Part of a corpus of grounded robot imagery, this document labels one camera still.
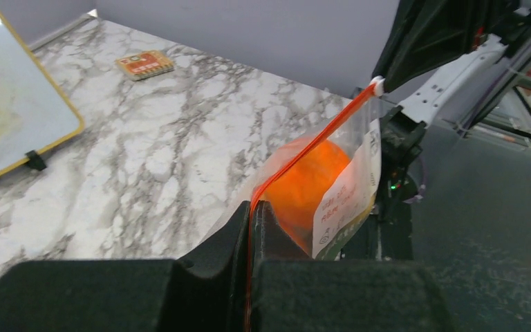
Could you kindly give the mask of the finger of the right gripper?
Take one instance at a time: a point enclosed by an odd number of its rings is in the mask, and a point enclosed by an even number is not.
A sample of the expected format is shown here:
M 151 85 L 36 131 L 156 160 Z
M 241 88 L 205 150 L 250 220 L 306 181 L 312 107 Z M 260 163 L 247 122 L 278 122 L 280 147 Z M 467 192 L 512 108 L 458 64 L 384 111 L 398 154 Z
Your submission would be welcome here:
M 415 77 L 476 50 L 519 1 L 401 1 L 373 70 L 389 93 Z

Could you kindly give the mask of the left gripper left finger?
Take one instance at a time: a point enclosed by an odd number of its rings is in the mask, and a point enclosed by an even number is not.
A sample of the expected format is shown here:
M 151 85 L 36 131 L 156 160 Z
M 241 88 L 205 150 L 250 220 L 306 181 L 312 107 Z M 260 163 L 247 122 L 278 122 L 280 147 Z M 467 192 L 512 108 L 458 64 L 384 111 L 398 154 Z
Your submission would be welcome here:
M 0 331 L 242 331 L 249 212 L 180 259 L 17 264 L 0 277 Z

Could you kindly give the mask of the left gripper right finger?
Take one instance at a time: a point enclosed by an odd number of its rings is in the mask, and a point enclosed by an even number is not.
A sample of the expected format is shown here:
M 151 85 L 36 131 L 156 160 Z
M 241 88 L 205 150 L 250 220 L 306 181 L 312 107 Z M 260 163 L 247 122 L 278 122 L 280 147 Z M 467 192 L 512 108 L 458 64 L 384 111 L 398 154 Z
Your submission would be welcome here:
M 311 259 L 252 204 L 251 331 L 452 331 L 443 293 L 418 264 Z

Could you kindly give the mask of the toy orange tangerine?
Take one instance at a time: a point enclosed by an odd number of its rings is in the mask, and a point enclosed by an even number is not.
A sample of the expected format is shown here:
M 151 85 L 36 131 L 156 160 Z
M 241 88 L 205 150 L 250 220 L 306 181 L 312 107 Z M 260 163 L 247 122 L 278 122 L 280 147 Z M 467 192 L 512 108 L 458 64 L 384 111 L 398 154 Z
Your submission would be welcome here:
M 306 252 L 312 251 L 316 209 L 350 161 L 343 149 L 325 140 L 269 185 L 262 195 L 271 204 L 282 229 Z

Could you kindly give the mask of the clear zip top bag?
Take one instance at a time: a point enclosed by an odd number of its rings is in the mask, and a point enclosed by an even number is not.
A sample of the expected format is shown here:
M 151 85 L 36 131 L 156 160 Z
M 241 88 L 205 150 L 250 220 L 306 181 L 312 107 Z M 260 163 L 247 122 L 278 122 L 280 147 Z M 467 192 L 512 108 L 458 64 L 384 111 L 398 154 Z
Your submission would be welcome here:
M 218 218 L 206 241 L 234 242 L 226 331 L 363 325 L 361 270 L 338 258 L 378 195 L 383 93 L 374 77 L 332 120 L 275 150 Z

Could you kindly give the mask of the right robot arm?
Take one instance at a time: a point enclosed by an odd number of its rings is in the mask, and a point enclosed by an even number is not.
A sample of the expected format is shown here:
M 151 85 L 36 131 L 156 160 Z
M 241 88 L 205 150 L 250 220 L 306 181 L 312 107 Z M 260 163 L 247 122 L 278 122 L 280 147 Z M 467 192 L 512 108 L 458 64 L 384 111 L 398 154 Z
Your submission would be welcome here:
M 502 27 L 520 1 L 401 1 L 374 69 L 384 93 L 432 71 L 412 95 L 380 121 L 382 175 L 376 205 L 387 220 L 401 199 L 410 164 L 421 154 L 427 127 L 446 103 L 479 71 L 504 56 Z

